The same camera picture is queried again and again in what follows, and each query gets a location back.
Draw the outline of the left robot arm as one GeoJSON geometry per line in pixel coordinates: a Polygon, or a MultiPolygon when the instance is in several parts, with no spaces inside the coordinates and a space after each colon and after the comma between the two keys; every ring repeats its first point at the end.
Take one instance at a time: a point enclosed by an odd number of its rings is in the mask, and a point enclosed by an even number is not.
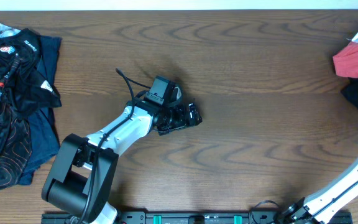
{"type": "Polygon", "coordinates": [[[194,103],[183,102],[182,87],[157,76],[152,86],[131,93],[124,111],[103,129],[62,142],[42,189],[44,201],[61,213],[42,215],[42,223],[117,223],[109,202],[119,158],[151,131],[163,136],[202,122],[194,103]]]}

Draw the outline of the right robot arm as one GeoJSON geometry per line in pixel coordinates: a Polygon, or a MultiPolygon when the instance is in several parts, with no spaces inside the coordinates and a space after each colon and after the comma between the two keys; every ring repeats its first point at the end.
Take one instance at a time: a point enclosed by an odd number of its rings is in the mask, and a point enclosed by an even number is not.
{"type": "Polygon", "coordinates": [[[277,216],[275,223],[329,223],[358,196],[358,157],[321,190],[302,198],[277,216]]]}

